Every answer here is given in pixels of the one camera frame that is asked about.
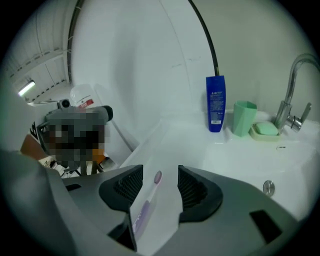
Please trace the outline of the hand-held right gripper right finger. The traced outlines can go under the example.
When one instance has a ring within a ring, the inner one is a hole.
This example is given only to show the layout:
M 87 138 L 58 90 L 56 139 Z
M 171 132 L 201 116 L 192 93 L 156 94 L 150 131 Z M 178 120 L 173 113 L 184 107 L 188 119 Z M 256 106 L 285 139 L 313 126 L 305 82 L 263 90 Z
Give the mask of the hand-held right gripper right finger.
M 159 256 L 271 256 L 292 237 L 298 221 L 255 186 L 178 166 L 182 212 Z

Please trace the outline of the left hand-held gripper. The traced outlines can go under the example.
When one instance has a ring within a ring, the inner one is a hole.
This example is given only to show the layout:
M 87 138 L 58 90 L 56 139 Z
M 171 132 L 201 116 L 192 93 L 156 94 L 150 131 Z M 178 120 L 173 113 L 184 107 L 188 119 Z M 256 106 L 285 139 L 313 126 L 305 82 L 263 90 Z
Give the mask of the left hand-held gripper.
M 87 174 L 87 163 L 97 162 L 104 152 L 106 124 L 114 117 L 109 105 L 93 108 L 72 106 L 68 99 L 30 103 L 34 121 L 30 135 L 58 164 L 79 175 Z

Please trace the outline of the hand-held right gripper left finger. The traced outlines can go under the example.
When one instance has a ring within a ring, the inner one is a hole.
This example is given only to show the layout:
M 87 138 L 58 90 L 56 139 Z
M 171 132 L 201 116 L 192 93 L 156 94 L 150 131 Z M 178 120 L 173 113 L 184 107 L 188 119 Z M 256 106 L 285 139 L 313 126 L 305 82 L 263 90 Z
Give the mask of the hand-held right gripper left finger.
M 143 166 L 66 178 L 63 183 L 81 212 L 107 235 L 135 251 L 130 207 L 143 186 Z

